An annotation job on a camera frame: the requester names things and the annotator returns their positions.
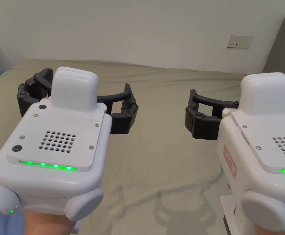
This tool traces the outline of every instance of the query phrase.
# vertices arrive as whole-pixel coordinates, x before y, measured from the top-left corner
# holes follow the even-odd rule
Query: white plastic housing
[[[250,75],[238,109],[224,109],[217,150],[237,207],[254,223],[285,231],[285,75]]]
[[[28,109],[0,150],[2,213],[18,206],[48,214],[67,212],[77,221],[100,204],[112,117],[104,104],[97,104],[97,88],[98,77],[91,72],[66,67],[56,71],[51,98]],[[22,150],[14,152],[15,145]]]

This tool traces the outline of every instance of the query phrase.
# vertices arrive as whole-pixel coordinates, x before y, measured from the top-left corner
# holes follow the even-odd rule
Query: black screw
[[[205,117],[205,115],[204,115],[203,113],[197,113],[197,114],[195,115],[195,117],[196,117],[197,119],[203,119],[203,118]]]
[[[22,146],[21,145],[15,145],[13,148],[12,148],[12,151],[13,152],[19,152],[22,150]]]

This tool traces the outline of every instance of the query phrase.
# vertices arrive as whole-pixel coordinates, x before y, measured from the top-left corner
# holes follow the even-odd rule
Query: red label
[[[225,145],[224,145],[223,154],[224,154],[224,157],[225,157],[227,164],[230,168],[230,171],[232,172],[232,175],[235,178],[236,174],[237,174],[237,167],[236,167],[234,160],[232,159],[232,156],[230,155],[230,153],[229,153],[229,151]]]

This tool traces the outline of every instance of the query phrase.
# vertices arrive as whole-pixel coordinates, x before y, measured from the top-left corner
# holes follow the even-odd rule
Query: bed
[[[18,84],[44,68],[68,66],[99,76],[99,94],[129,83],[139,105],[128,135],[111,135],[101,205],[82,221],[80,235],[226,235],[220,196],[230,195],[216,142],[185,128],[189,92],[239,100],[244,74],[96,62],[27,60],[0,76],[0,148],[20,121]],[[120,110],[121,104],[113,106]],[[201,106],[203,113],[211,112]]]

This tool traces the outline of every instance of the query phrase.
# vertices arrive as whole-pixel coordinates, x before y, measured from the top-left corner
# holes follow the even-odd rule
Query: electrical outlet
[[[250,48],[252,36],[230,36],[227,48]]]
[[[253,37],[251,36],[242,36],[239,48],[250,48]]]
[[[230,36],[227,48],[238,48],[242,36]]]

